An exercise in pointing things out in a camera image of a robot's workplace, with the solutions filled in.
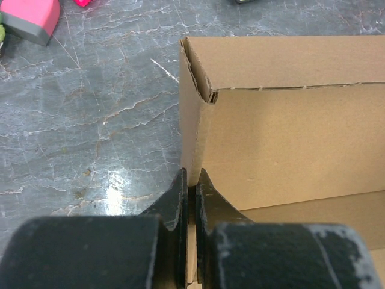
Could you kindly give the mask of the brown cardboard box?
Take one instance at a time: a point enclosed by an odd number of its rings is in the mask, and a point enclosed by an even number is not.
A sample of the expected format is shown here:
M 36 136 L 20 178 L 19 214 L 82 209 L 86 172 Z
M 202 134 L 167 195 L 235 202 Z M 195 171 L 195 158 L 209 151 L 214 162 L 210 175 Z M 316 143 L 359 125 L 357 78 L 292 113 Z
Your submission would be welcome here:
M 338 222 L 384 275 L 384 37 L 186 37 L 181 165 L 257 221 Z

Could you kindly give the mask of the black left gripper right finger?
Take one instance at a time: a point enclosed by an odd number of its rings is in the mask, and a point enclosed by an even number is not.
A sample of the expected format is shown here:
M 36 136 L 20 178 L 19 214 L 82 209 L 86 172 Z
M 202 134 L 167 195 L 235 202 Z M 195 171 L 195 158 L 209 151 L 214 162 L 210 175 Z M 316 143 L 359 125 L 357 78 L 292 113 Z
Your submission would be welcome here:
M 194 191 L 203 288 L 380 288 L 369 251 L 349 226 L 254 222 L 216 190 L 206 170 Z

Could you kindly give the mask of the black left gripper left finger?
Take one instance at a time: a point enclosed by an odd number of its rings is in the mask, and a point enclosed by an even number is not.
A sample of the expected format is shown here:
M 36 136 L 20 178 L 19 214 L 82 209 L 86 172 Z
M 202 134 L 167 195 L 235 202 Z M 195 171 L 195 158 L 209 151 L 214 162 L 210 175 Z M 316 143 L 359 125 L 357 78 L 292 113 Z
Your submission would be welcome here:
M 186 288 L 188 187 L 170 188 L 136 216 L 37 217 L 13 234 L 2 288 Z

